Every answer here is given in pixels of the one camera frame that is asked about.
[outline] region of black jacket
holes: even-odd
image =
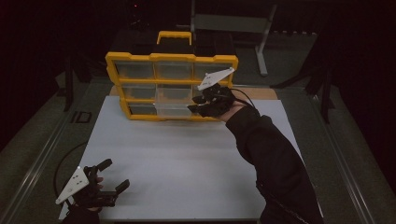
[[[257,188],[265,198],[262,224],[321,224],[318,201],[305,166],[289,140],[266,116],[243,107],[226,123],[241,156],[257,172]],[[63,224],[99,223],[97,213],[72,207]]]

